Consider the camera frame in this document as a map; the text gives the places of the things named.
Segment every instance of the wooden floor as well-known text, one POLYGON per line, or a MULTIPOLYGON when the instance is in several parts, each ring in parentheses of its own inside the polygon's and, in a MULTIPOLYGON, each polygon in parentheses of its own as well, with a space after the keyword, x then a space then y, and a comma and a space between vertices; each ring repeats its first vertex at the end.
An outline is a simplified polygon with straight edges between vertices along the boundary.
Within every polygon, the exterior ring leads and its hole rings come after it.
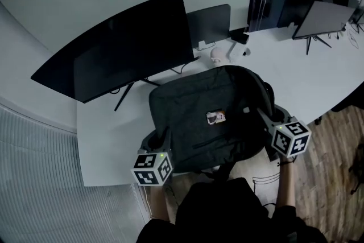
MULTIPOLYGON (((306 153, 295 163, 297 215, 308 225, 319 228, 329 242, 357 240, 364 232, 364 186, 350 194, 357 180, 348 172, 357 146, 364 142, 364 110, 349 107, 339 113, 329 112, 322 123, 309 125, 312 139, 306 153)), ((233 178, 245 177, 253 189, 253 177, 264 178, 279 172, 276 162, 269 162, 265 150, 257 156, 237 163, 233 178)), ((168 211, 174 221, 178 204, 191 185, 203 177, 196 174, 173 178, 167 187, 168 211)), ((278 181, 255 179, 262 204, 275 202, 278 181)))

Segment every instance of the marker cube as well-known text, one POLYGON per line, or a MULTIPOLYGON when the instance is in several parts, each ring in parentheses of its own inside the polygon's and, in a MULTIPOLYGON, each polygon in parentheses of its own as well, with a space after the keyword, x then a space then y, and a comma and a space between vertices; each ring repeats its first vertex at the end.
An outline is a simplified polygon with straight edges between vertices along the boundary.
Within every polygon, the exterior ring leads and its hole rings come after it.
POLYGON ((301 154, 307 149, 311 131, 302 122, 291 122, 275 126, 272 147, 287 158, 301 154))
POLYGON ((139 154, 131 173, 140 186, 162 186, 172 173, 168 153, 139 154))

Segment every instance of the white desk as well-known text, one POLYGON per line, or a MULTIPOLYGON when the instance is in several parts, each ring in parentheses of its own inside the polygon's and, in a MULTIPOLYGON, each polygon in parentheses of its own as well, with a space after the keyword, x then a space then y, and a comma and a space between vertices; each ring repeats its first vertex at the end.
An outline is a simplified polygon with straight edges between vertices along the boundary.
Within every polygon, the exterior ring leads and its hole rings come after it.
MULTIPOLYGON (((287 29, 272 29, 250 34, 251 55, 237 64, 246 67, 271 84, 275 103, 305 123, 310 123, 337 105, 364 81, 364 33, 354 33, 359 49, 349 40, 321 36, 332 48, 311 42, 306 56, 305 40, 278 41, 287 29)), ((217 42, 228 52, 232 42, 217 42)), ((183 75, 166 71, 150 77, 166 83, 213 68, 211 49, 195 55, 201 59, 188 64, 183 75)), ((85 186, 133 183, 130 169, 143 138, 153 131, 148 95, 153 85, 136 83, 114 108, 119 94, 106 94, 87 104, 77 104, 77 134, 81 170, 85 186)))

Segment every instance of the black bag on floor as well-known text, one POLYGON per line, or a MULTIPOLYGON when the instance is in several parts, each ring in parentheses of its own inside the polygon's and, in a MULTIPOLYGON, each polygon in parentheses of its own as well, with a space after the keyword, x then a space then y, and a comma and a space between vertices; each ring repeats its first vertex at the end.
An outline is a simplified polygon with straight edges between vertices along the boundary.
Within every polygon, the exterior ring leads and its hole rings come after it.
POLYGON ((142 149, 170 150, 174 172, 249 159, 269 143, 257 108, 272 117, 273 91, 243 67, 218 67, 163 84, 150 93, 149 105, 156 130, 142 149), (207 113, 223 113, 225 121, 213 123, 207 113))

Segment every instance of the gray corrugated surface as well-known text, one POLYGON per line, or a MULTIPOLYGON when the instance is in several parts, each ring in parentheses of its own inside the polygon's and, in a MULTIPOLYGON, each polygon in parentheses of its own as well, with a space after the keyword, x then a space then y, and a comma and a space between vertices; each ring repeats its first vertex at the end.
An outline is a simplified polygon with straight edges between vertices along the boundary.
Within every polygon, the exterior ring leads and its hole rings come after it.
POLYGON ((131 185, 83 187, 74 134, 0 107, 0 237, 135 242, 145 222, 131 185))

